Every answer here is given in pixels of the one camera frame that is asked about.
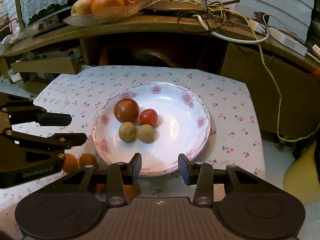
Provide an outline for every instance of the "red cherry tomato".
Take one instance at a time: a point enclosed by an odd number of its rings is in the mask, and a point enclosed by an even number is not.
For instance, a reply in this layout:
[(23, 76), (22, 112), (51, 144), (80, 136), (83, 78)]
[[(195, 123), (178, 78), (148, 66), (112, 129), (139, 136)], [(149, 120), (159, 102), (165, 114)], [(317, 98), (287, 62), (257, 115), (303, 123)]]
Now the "red cherry tomato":
[(146, 109), (140, 114), (140, 122), (155, 126), (158, 122), (158, 114), (153, 109)]

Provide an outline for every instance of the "yellow object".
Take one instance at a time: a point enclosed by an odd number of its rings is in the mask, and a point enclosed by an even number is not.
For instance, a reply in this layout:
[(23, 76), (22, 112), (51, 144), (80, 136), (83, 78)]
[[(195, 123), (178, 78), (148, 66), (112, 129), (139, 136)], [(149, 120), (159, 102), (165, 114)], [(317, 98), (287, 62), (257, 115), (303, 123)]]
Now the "yellow object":
[(91, 6), (94, 0), (78, 0), (72, 6), (71, 15), (87, 15), (92, 14)]
[(320, 183), (314, 153), (316, 141), (284, 174), (283, 190), (294, 195), (304, 205), (320, 201)]

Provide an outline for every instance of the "orange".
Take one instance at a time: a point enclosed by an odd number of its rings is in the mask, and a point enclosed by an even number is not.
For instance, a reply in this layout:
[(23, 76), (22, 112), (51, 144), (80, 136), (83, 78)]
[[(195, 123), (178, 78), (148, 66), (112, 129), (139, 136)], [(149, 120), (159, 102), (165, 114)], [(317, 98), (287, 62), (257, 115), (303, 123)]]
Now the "orange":
[(123, 190), (127, 201), (141, 194), (137, 185), (123, 185)]
[(96, 170), (99, 168), (96, 158), (90, 153), (82, 154), (79, 159), (79, 166), (80, 167), (83, 167), (86, 165), (93, 165)]
[(92, 13), (97, 13), (105, 8), (124, 6), (123, 0), (94, 0), (91, 6)]
[(64, 161), (62, 170), (66, 173), (71, 173), (78, 169), (78, 160), (70, 153), (64, 154), (66, 159)]

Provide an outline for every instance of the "white tablecloth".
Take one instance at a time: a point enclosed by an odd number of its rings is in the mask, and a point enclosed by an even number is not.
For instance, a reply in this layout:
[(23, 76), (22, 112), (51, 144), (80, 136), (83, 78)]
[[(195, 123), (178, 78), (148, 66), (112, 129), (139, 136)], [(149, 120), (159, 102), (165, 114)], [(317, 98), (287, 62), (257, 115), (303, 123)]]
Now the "white tablecloth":
[[(78, 75), (62, 74), (35, 99), (36, 105), (48, 112), (72, 115), (68, 127), (41, 127), (34, 122), (14, 125), (13, 129), (42, 137), (59, 132), (84, 132), (87, 142), (66, 151), (79, 158), (82, 153), (96, 156), (99, 167), (106, 164), (96, 153), (91, 136), (93, 118), (99, 106), (113, 93), (134, 83), (167, 81), (195, 92), (207, 105), (215, 130), (195, 161), (205, 161), (214, 168), (239, 165), (265, 179), (260, 130), (249, 91), (244, 83), (200, 70), (166, 67), (102, 66), (83, 70)], [(21, 198), (61, 178), (63, 172), (16, 187), (0, 190), (0, 229), (14, 239), (21, 233), (14, 219), (14, 210)], [(139, 179), (142, 196), (190, 196), (195, 186), (184, 185), (178, 172), (160, 177)], [(224, 196), (223, 187), (215, 185), (215, 200)]]

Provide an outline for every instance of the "white plate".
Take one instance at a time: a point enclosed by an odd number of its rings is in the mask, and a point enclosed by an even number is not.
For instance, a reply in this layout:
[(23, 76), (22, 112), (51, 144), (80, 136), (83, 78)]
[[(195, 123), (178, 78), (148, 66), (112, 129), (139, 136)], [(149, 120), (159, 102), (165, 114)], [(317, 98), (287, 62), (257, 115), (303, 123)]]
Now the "white plate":
[[(114, 106), (122, 98), (132, 98), (140, 112), (152, 108), (158, 113), (156, 139), (126, 143), (119, 138), (121, 123)], [(142, 155), (141, 176), (159, 176), (178, 169), (180, 153), (193, 160), (205, 146), (210, 133), (210, 116), (205, 104), (190, 90), (168, 82), (144, 82), (129, 86), (106, 100), (92, 126), (94, 146), (107, 163), (129, 162)]]

